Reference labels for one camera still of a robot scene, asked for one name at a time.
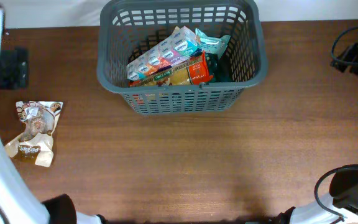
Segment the grey plastic shopping basket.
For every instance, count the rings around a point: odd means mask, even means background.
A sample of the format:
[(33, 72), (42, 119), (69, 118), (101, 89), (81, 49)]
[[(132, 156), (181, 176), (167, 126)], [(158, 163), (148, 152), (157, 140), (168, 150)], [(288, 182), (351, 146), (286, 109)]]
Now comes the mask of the grey plastic shopping basket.
[[(230, 36), (218, 64), (221, 82), (131, 87), (126, 66), (176, 27)], [(222, 111), (268, 72), (259, 10), (253, 0), (110, 1), (101, 10), (97, 78), (140, 114)]]

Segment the green Nescafe coffee bag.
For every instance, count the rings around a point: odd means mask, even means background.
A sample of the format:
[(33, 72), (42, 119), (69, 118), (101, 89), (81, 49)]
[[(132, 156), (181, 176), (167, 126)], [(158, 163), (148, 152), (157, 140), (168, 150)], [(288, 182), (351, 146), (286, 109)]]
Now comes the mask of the green Nescafe coffee bag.
[(229, 73), (229, 68), (224, 60), (218, 59), (216, 54), (206, 53), (206, 63), (209, 74), (212, 76), (210, 83), (228, 83), (233, 82)]

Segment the light blue snack packet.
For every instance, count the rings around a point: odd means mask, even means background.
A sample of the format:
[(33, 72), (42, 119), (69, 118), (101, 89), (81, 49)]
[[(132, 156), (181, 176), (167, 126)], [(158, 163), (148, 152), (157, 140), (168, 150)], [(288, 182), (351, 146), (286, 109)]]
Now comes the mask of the light blue snack packet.
[(230, 35), (224, 35), (220, 38), (208, 37), (199, 29), (195, 29), (195, 34), (200, 38), (201, 48), (206, 53), (217, 55), (218, 59), (223, 56), (231, 39)]

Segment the San Remo spaghetti packet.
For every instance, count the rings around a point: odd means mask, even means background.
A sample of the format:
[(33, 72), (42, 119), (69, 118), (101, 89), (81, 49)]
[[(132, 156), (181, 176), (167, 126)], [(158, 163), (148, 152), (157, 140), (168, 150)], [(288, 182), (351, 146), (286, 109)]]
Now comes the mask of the San Remo spaghetti packet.
[[(142, 80), (130, 82), (129, 86), (177, 86), (177, 85), (204, 85), (209, 83), (212, 76), (209, 74), (206, 63), (205, 52), (176, 66), (152, 74)], [(138, 93), (134, 95), (124, 95), (127, 103), (136, 111), (145, 113), (147, 109), (151, 113), (168, 113), (170, 111), (179, 112), (184, 106), (188, 109), (193, 107), (191, 97), (194, 93), (189, 92), (188, 96), (181, 93)]]

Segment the white Kleenex tissue multipack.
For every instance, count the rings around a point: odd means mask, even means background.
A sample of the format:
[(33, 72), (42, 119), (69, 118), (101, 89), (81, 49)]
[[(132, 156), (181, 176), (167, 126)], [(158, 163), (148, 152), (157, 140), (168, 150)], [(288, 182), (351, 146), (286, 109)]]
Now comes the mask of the white Kleenex tissue multipack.
[(130, 81), (144, 79), (183, 63), (200, 52), (200, 38), (186, 26), (176, 27), (169, 37), (127, 65), (127, 78)]

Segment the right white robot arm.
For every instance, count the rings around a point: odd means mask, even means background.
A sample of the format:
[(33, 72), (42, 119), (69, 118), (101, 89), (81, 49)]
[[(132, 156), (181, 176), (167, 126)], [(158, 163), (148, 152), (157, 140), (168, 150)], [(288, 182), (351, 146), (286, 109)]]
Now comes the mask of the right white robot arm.
[[(358, 43), (333, 57), (331, 66), (340, 72), (347, 68), (358, 76)], [(358, 223), (358, 164), (328, 171), (314, 187), (315, 201), (292, 207), (270, 223)]]

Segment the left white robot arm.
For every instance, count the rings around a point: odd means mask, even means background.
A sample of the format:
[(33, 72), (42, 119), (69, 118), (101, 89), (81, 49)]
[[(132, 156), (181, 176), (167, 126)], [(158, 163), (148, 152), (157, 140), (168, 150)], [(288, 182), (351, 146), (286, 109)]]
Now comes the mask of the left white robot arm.
[[(27, 51), (2, 50), (5, 10), (0, 5), (0, 89), (15, 90), (28, 85)], [(26, 186), (0, 137), (0, 223), (107, 223), (101, 215), (76, 211), (71, 198), (60, 195), (40, 202)]]

